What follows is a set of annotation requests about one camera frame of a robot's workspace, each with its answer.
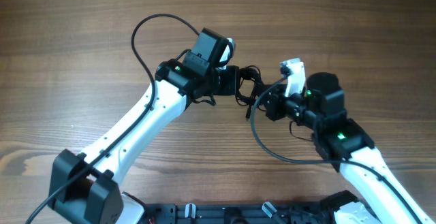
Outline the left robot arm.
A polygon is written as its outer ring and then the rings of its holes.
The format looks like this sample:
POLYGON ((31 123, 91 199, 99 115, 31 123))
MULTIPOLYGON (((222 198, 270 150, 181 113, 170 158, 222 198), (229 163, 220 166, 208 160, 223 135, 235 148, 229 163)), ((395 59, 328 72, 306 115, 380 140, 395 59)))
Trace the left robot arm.
POLYGON ((130 167, 158 133, 192 103, 234 95, 235 43, 203 29, 193 48, 164 61, 133 108, 94 143, 54 160, 48 207, 71 223, 141 223, 145 205, 120 190, 130 167))

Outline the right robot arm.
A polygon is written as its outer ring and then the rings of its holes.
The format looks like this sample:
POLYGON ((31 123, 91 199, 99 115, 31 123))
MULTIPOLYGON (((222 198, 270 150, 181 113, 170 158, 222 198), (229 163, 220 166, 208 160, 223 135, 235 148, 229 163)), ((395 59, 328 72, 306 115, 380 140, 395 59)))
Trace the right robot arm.
POLYGON ((336 75, 321 72, 297 80, 286 74, 258 97, 277 101, 275 116, 290 117, 297 125, 312 130, 319 160, 298 160, 273 156, 301 165, 330 164, 358 192, 380 223, 432 223, 386 165, 367 132, 345 109, 345 95, 336 75))

